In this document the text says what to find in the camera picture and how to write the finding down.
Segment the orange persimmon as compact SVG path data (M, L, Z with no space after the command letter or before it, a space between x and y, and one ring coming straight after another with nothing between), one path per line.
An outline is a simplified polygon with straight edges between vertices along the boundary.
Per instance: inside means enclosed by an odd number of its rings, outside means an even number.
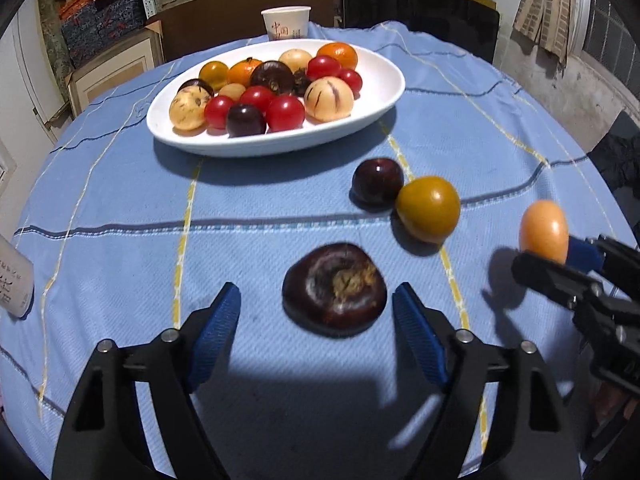
M518 246L521 252L566 263L570 231L562 208L552 200L536 200L524 212Z

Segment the large dark purple mangosteen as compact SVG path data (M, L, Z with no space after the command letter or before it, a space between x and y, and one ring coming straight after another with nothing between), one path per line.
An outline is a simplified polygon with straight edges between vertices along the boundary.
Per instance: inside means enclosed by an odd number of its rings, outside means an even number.
M283 309L305 330L346 338L367 330L383 313L387 287L359 246L320 246L294 263L282 284Z

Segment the red cherry tomato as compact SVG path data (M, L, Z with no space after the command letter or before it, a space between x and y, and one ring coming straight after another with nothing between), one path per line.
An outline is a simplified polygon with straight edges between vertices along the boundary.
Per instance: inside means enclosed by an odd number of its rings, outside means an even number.
M342 66L335 58L317 55L308 62L306 76L310 81L315 81L323 77L336 77L341 70Z
M204 116L209 128L224 130L227 125L227 116L234 101L228 96L215 96L210 99L205 107Z
M356 72L356 70L352 70L351 68L342 68L337 77L349 86L355 98L360 96L363 82L361 76Z
M305 107L296 96L277 96L266 110L266 122L271 132L298 129L305 117Z
M254 106L265 115L270 103L276 96L273 91L264 86L251 86L241 94L238 102L240 104Z

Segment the streaked yellow pepino melon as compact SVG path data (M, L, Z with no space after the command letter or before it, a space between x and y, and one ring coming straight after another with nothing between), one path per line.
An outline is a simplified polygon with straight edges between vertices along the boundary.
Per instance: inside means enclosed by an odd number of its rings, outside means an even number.
M313 81L304 97L307 115L316 122L334 122L352 114L355 98L352 89L337 77Z

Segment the dark purple plum front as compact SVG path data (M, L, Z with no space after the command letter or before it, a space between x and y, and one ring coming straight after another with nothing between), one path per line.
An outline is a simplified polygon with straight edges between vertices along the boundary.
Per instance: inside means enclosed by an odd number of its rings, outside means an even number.
M232 138L240 136L260 136L265 134L265 117L254 105L235 103L229 108L226 128Z

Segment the dark purple plum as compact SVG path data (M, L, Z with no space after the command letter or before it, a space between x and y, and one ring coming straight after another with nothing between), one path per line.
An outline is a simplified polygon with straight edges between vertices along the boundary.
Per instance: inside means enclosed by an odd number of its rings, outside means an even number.
M232 138L240 136L260 136L265 134L265 117L254 105L235 103L229 108L226 128Z
M393 206L404 183L398 162L386 157L369 158L360 162L352 175L352 196L371 207Z

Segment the small tan round fruit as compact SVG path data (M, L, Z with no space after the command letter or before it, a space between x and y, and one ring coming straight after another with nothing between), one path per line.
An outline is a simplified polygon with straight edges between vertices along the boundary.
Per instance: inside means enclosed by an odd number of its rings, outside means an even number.
M238 102L242 94L246 91L246 88L242 84L232 82L232 84L225 84L218 91L218 96L226 96L232 99L233 102Z

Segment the large orange-yellow tomato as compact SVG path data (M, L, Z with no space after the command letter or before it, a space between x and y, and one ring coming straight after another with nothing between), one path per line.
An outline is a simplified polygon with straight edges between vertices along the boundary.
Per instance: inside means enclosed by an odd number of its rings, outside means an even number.
M205 81L216 93L227 84L228 71L229 67L223 62L210 61L201 67L198 78Z

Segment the dark purple fruit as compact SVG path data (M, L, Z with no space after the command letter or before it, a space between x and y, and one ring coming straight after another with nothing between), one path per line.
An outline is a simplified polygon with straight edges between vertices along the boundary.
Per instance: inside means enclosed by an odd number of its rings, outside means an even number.
M183 89L186 89L186 88L191 88L191 87L201 88L204 91L206 91L209 96L214 96L215 95L215 91L214 91L213 87L210 84L208 84L205 80L203 80L201 78L192 78L192 79L189 79L189 80L185 81L179 87L179 91L181 91Z

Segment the yellow-green tomato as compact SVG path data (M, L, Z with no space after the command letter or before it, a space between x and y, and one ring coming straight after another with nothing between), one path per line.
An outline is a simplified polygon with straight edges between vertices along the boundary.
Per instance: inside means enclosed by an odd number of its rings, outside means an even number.
M461 200L449 181L427 176L402 187L395 209L411 236L423 243L441 245L458 225Z

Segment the white drink can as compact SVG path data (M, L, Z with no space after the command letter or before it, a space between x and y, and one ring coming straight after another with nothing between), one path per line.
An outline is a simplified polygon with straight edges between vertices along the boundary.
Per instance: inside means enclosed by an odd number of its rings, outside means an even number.
M24 318L34 296L34 267L8 240L0 237L0 304L14 318Z

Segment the blue checked tablecloth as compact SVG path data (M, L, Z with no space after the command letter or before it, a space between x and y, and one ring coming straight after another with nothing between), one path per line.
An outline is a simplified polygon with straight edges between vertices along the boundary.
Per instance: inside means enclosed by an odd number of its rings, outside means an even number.
M183 58L92 103L47 157L13 235L32 262L27 318L1 321L6 422L43 472L94 346L144 344L207 307L224 283L241 292L230 352L194 400L235 479L398 479L430 431L437 392L425 381L392 312L347 339L295 325L282 308L292 264L316 247L351 242L388 287L409 283L490 344L533 341L562 393L582 368L570 314L512 280L526 208L553 200L570 232L626 244L631 229L580 146L510 76L462 49L388 22L314 26L394 62L406 80L396 106L370 127L297 153L201 158L156 142L153 99ZM457 227L423 243L393 206L352 196L360 162L398 162L404 185L449 181Z

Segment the hanging striped cloth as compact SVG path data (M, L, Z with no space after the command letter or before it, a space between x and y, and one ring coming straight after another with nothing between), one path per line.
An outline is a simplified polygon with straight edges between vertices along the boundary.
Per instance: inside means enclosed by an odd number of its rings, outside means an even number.
M521 0L513 28L564 67L570 55L575 0Z

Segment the red cherry tomato on plate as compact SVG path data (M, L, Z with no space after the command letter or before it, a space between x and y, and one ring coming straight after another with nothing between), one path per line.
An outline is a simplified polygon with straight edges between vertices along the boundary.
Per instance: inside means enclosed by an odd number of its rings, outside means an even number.
M335 58L317 55L308 62L306 76L310 81L315 81L323 77L336 77L341 70L342 66Z

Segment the black chair back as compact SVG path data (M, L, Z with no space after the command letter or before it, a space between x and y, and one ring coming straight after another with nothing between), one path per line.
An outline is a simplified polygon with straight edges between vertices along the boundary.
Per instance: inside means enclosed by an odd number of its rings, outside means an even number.
M369 28L398 22L412 32L427 32L471 52L488 63L494 60L499 13L475 0L343 0L346 28Z

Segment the pale yellow small fruit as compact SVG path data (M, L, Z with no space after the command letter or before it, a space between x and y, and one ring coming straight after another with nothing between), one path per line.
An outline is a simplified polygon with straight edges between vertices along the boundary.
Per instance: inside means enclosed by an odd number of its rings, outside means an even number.
M279 61L296 73L299 70L304 72L311 59L311 54L303 49L290 49L280 55Z

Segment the framed picture board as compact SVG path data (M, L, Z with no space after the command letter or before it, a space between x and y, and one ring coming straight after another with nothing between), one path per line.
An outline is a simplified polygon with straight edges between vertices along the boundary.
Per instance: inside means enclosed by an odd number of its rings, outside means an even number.
M67 77L73 118L98 96L163 62L163 36L149 27L113 44Z

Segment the orange tangerine with stem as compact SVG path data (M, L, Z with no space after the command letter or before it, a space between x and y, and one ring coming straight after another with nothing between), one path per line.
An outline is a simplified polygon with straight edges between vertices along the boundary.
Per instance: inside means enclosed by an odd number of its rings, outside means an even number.
M246 58L245 60L235 63L228 69L228 84L242 84L243 87L248 88L250 86L250 80L252 79L252 73L260 64L262 64L262 61L257 58Z

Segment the white paper cup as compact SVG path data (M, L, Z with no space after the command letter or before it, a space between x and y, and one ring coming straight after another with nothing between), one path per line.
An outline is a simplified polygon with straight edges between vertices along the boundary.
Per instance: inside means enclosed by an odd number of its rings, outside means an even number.
M279 6L262 10L262 18L269 39L306 38L310 11L310 6Z

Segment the dark wooden chair back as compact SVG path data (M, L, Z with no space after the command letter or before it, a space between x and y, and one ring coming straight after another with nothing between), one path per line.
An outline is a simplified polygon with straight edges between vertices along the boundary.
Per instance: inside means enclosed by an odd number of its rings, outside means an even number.
M263 34L262 11L278 6L310 6L311 21L334 25L334 0L193 0L156 14L166 61Z

